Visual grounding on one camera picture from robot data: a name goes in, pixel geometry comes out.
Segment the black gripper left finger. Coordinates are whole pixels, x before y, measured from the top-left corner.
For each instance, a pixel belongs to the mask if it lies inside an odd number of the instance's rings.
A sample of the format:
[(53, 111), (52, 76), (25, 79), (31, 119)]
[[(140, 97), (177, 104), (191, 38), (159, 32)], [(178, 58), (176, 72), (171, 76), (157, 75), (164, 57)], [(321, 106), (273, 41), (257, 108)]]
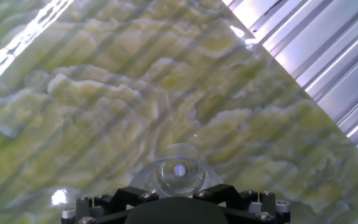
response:
[(98, 194), (76, 199), (75, 205), (62, 210), (61, 224), (96, 223), (98, 218), (106, 218), (127, 210), (127, 206), (152, 202), (159, 199), (155, 192), (137, 187), (124, 187), (111, 194)]

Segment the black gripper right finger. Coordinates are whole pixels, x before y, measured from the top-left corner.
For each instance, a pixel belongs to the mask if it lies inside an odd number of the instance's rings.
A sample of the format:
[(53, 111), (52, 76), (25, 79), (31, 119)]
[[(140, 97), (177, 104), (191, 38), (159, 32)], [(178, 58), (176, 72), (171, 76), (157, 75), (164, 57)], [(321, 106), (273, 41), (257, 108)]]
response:
[(193, 198), (212, 203), (224, 223), (290, 224), (290, 202), (277, 200), (266, 190), (239, 192), (232, 185), (218, 184), (194, 193)]

